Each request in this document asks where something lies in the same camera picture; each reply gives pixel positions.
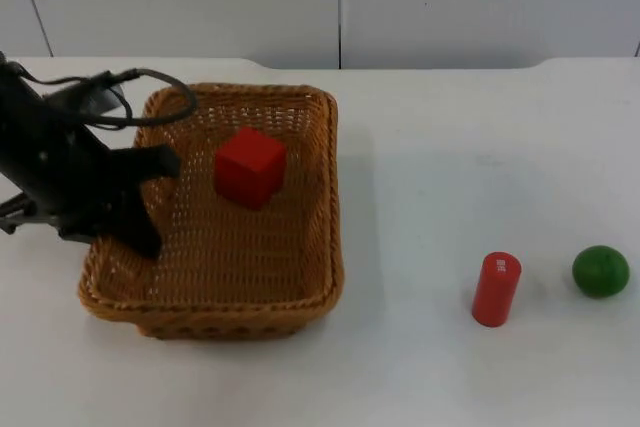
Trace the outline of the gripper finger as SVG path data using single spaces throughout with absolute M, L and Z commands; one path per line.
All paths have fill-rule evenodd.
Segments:
M 139 185 L 158 178 L 178 178 L 181 159 L 167 144 L 114 149 L 109 153 L 109 167 L 123 185 Z
M 138 187 L 118 191 L 111 202 L 106 232 L 147 259 L 157 259 L 162 240 Z

